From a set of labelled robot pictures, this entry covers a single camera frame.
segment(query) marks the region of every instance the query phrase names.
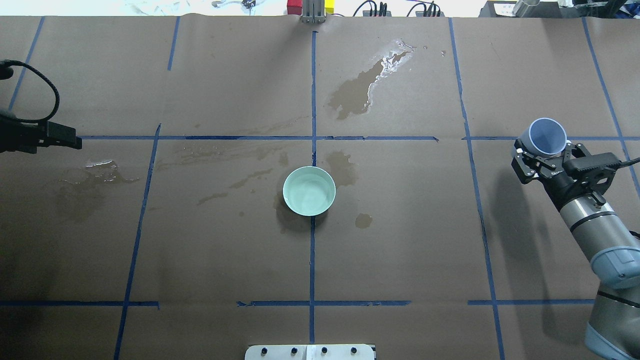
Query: robotic arm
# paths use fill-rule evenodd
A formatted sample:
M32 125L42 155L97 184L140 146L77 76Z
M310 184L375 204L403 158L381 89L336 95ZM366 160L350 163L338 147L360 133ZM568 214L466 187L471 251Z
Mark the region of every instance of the robotic arm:
M50 114L37 120L20 119L10 110L0 108L0 152L22 151L35 154L38 147L52 145L82 149L82 139L76 137L73 127L49 121L60 105L60 95L53 83L29 64L17 60L0 61L0 80L13 76L12 66L25 67L43 79L53 90L56 104Z
M516 140L511 166L522 184L538 180L600 278L585 344L608 360L640 359L640 241L604 199L616 171L639 163L592 155L552 119Z

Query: red object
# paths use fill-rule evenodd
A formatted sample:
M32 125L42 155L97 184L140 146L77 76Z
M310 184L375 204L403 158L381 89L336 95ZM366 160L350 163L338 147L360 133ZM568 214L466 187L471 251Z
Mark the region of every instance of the red object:
M289 15L302 15L302 0L287 0L287 13Z

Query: light blue joint cover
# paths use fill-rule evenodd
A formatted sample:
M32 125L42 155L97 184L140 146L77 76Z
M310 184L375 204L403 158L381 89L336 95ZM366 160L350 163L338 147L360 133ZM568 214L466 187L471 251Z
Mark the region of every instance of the light blue joint cover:
M591 258L591 269L610 288L640 285L640 248L617 246L601 250Z
M640 360L630 357L624 351L618 349L610 343L609 340L600 335L590 323L587 323L587 333L584 336L584 344L596 355L604 357L607 360Z

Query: white bracket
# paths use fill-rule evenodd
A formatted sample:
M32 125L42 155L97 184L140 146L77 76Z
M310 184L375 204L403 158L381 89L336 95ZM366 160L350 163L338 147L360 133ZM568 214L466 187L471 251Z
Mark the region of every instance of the white bracket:
M244 360L376 360L374 349L366 344L254 345Z
M302 22L321 24L326 20L324 0L302 0Z

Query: light green bowl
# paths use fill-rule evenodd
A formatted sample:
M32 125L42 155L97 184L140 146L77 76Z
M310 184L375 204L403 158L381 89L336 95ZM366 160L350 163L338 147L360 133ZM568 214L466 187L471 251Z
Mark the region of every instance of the light green bowl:
M295 213L312 217L324 213L335 199L331 175L319 167L293 170L282 187L284 202Z

